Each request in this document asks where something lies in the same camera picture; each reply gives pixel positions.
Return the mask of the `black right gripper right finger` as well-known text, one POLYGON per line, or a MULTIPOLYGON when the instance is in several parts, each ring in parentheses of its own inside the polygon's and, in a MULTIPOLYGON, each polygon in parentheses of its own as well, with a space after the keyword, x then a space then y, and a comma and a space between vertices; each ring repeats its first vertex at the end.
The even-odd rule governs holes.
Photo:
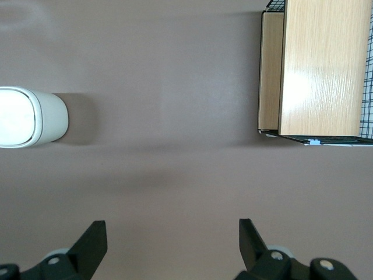
POLYGON ((236 279, 357 278, 343 263, 331 258, 314 258, 307 266, 279 249, 269 249, 251 219, 239 221, 239 245, 246 270, 236 279))

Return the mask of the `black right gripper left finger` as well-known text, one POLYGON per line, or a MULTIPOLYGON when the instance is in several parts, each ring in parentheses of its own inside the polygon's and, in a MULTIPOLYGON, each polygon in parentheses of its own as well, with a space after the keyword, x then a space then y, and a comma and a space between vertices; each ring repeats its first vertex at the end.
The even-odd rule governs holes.
POLYGON ((97 220, 66 253, 52 254, 23 272, 17 264, 2 264, 1 279, 92 279, 106 252, 106 223, 97 220))

